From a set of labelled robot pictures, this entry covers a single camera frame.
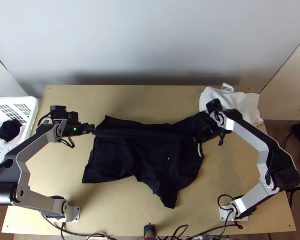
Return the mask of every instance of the plastic basket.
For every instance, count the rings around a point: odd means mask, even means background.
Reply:
[[[7,120],[17,119],[25,125],[20,142],[30,134],[38,112],[38,100],[35,97],[0,98],[0,127]]]

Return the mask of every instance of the tabletop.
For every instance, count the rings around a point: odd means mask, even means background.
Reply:
[[[98,125],[109,115],[144,124],[175,123],[199,111],[199,97],[207,86],[47,86],[37,119],[50,105],[63,105],[79,113],[79,121]],[[236,91],[251,92],[249,88]],[[258,126],[266,131],[264,124]],[[80,220],[66,229],[78,233],[105,232],[112,236],[142,236],[143,226],[156,225],[158,236],[172,235],[189,224],[185,235],[194,235],[223,225],[217,198],[221,194],[239,196],[258,182],[258,152],[237,134],[202,144],[204,159],[198,177],[178,193],[176,207],[166,208],[159,197],[134,176],[98,184],[83,184],[82,175],[92,150],[94,135],[73,137],[74,149],[50,143],[27,162],[31,190],[46,196],[59,195],[72,206],[80,206]],[[295,231],[285,192],[258,206],[243,229],[226,228],[225,234],[252,234]],[[39,212],[9,206],[3,232],[59,235]],[[220,229],[211,234],[219,234]]]

